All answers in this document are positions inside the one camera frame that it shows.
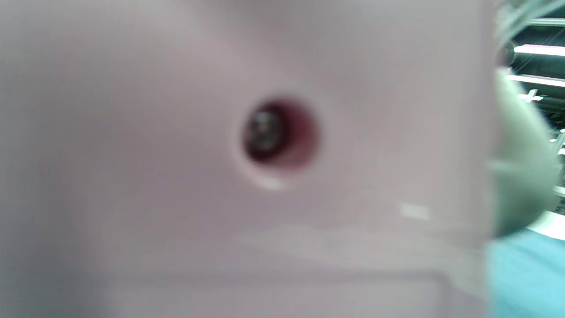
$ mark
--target green object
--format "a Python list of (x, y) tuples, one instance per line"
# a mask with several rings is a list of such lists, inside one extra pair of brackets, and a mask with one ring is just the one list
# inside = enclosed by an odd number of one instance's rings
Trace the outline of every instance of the green object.
[(515, 81), (496, 73), (501, 135), (490, 168), (495, 186), (495, 235), (503, 237), (535, 221), (557, 203), (556, 153), (549, 143), (549, 127), (532, 104), (517, 98), (523, 93)]

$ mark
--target metal rack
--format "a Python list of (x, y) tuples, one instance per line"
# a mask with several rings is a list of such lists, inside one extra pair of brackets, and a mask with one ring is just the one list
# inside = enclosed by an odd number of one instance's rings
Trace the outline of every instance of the metal rack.
[[(557, 140), (555, 141), (555, 145), (554, 145), (554, 148), (553, 148), (556, 156), (559, 155), (559, 151), (563, 147), (564, 143), (565, 143), (565, 133), (560, 132), (559, 135), (557, 136)], [(565, 198), (565, 187), (555, 186), (554, 192), (557, 196)]]

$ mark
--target ceiling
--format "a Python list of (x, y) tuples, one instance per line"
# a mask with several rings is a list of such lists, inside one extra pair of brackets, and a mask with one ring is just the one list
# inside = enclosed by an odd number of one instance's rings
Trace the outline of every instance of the ceiling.
[[(562, 8), (545, 18), (565, 18)], [(565, 27), (527, 27), (514, 39), (516, 46), (524, 44), (565, 46)], [(565, 80), (565, 57), (517, 53), (512, 69), (518, 75), (535, 75)], [(526, 92), (538, 89), (537, 95), (544, 99), (537, 101), (552, 128), (565, 128), (565, 88), (541, 84), (522, 83)]]

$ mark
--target circular hole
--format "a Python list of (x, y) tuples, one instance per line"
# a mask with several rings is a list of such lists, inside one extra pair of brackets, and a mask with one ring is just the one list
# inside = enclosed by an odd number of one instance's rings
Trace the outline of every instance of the circular hole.
[(249, 116), (244, 150), (264, 167), (300, 167), (314, 155), (318, 132), (307, 107), (292, 98), (262, 103)]

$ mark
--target blurry background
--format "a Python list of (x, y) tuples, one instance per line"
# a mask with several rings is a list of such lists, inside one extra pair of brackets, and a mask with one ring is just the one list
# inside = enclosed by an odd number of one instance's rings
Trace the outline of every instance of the blurry background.
[(553, 212), (565, 214), (565, 8), (531, 21), (512, 41), (512, 79), (526, 91), (519, 97), (534, 102), (551, 126), (559, 171), (555, 193), (561, 197)]

